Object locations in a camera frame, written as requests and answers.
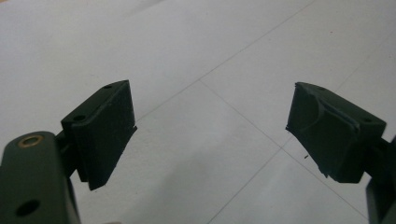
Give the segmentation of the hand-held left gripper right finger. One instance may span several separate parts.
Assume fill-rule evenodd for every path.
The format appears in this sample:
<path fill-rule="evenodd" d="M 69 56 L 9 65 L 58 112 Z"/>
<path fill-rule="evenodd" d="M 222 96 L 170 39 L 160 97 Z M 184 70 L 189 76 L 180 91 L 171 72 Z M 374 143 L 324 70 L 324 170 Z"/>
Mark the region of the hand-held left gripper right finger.
<path fill-rule="evenodd" d="M 319 170 L 339 183 L 369 174 L 396 182 L 394 148 L 382 138 L 387 123 L 317 85 L 298 82 L 286 130 L 303 145 Z"/>

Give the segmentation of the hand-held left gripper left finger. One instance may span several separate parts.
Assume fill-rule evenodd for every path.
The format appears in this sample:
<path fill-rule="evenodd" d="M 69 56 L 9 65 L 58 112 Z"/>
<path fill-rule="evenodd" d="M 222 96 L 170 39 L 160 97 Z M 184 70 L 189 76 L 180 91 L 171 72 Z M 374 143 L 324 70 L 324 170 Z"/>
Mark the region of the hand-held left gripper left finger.
<path fill-rule="evenodd" d="M 78 173 L 89 189 L 104 186 L 137 130 L 130 82 L 100 88 L 61 120 L 56 136 L 67 175 Z"/>

